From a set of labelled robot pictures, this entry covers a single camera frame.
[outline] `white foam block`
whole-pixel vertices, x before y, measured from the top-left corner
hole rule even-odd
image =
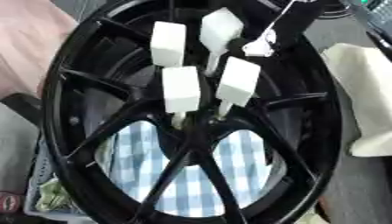
[[[184,113],[199,109],[200,84],[195,66],[163,69],[166,113]]]
[[[256,90],[260,66],[243,59],[230,57],[220,80],[216,97],[245,107]]]
[[[186,26],[156,22],[150,42],[152,62],[161,67],[182,67],[186,48]]]
[[[235,14],[222,8],[203,17],[199,39],[211,53],[220,55],[227,51],[230,40],[241,36],[243,26]]]

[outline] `gray carpet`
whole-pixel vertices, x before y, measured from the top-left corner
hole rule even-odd
[[[105,0],[53,0],[78,21],[83,20]],[[352,18],[316,21],[306,36],[322,51],[335,43],[372,46],[364,29]],[[326,194],[332,223],[392,223],[392,197],[387,175],[379,158],[354,158],[346,154],[351,141],[360,133],[356,129],[350,101],[340,90],[344,114],[343,147],[339,166]]]

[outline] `white box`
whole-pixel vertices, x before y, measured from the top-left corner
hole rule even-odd
[[[150,42],[152,62],[161,67],[182,67],[186,49],[186,26],[156,22]]]
[[[164,68],[162,81],[166,113],[185,113],[199,109],[201,92],[195,66]]]
[[[241,36],[243,26],[235,14],[222,8],[203,17],[199,39],[211,53],[221,55],[230,40]]]
[[[235,57],[228,58],[216,97],[245,107],[256,90],[260,71],[257,64]]]

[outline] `checkered cloth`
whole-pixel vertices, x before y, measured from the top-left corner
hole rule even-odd
[[[261,198],[271,165],[266,165],[259,136],[246,130],[237,131],[219,143],[213,157],[241,208]],[[119,132],[112,163],[112,181],[141,202],[169,160],[159,147],[155,126],[137,122]],[[174,179],[156,209],[185,217],[224,213],[221,198],[198,165],[186,167]]]

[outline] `white post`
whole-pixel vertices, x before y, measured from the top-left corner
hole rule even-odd
[[[233,106],[234,104],[229,101],[222,101],[219,106],[219,118],[225,117]]]
[[[203,17],[199,39],[210,51],[205,75],[213,75],[219,65],[221,55],[228,50],[228,42],[241,36],[243,26],[243,22],[227,8]]]
[[[208,56],[208,63],[206,65],[206,71],[204,72],[206,76],[213,76],[214,72],[218,68],[221,56],[210,52]]]
[[[185,119],[186,119],[185,112],[175,113],[173,118],[171,119],[171,125],[177,130],[180,130],[182,128]]]
[[[225,117],[236,105],[245,107],[256,90],[261,68],[257,64],[243,59],[230,57],[220,79],[216,98],[222,102],[219,107],[219,118]]]
[[[200,104],[200,84],[195,66],[167,67],[162,71],[166,113],[174,114],[171,124],[180,130],[186,112],[196,111]]]

